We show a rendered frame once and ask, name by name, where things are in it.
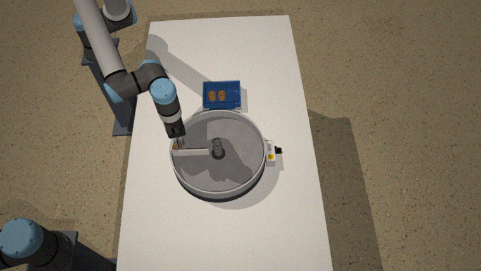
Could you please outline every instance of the gray cylindrical knob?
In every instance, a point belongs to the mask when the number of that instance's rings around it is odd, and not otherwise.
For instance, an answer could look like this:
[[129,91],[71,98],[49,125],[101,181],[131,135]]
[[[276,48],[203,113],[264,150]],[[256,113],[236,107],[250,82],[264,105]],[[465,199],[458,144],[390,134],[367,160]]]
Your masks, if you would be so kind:
[[222,159],[225,156],[225,150],[222,147],[222,141],[220,138],[216,137],[212,139],[212,157],[214,159]]

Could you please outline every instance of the concrete floor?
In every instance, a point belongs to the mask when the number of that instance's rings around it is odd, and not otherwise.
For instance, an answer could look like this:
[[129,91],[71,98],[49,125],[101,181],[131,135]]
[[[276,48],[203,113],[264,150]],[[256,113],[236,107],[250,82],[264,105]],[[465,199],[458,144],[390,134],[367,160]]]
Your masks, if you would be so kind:
[[[481,270],[478,1],[134,1],[149,22],[290,15],[334,270]],[[71,1],[0,6],[0,225],[27,217],[118,247],[129,137],[86,66]],[[25,270],[25,266],[9,270]]]

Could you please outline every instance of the table top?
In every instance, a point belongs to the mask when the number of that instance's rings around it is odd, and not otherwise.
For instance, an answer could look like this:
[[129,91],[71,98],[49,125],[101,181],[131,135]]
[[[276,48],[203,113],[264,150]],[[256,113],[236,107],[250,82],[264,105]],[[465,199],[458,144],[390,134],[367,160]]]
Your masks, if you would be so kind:
[[240,80],[239,111],[283,154],[245,196],[197,199],[176,179],[170,140],[150,94],[140,94],[117,270],[332,270],[289,17],[152,22],[145,58],[169,73],[184,120],[201,110],[204,81]]

